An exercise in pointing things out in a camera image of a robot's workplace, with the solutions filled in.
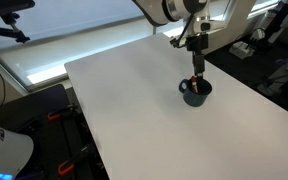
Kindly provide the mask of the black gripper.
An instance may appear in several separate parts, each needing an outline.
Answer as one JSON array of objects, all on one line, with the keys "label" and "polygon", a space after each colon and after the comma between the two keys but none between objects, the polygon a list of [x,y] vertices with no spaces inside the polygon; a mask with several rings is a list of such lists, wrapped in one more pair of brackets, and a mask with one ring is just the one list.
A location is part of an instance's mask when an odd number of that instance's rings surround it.
[{"label": "black gripper", "polygon": [[198,72],[198,68],[195,64],[204,56],[202,51],[207,48],[208,48],[208,35],[206,33],[186,38],[186,49],[192,53],[192,63],[194,64],[193,65],[194,75],[195,77],[198,76],[199,79],[203,79],[205,72],[205,65],[204,64],[200,65]]}]

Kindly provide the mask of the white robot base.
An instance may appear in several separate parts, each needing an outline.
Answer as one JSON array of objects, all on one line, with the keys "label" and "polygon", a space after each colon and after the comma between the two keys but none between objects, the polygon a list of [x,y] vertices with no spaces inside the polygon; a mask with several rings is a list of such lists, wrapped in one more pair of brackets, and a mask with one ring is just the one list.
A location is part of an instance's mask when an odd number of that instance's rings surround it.
[{"label": "white robot base", "polygon": [[31,137],[0,127],[0,180],[15,180],[32,156]]}]

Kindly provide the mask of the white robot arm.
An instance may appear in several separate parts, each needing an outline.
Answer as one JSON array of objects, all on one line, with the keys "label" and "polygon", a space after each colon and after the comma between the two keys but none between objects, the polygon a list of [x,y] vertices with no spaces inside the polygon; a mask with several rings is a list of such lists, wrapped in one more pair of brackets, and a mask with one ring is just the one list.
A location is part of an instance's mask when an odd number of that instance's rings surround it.
[{"label": "white robot arm", "polygon": [[201,80],[205,71],[203,50],[208,47],[208,32],[211,30],[209,0],[132,1],[155,27],[183,20],[185,25],[180,37],[170,43],[192,52],[194,76]]}]

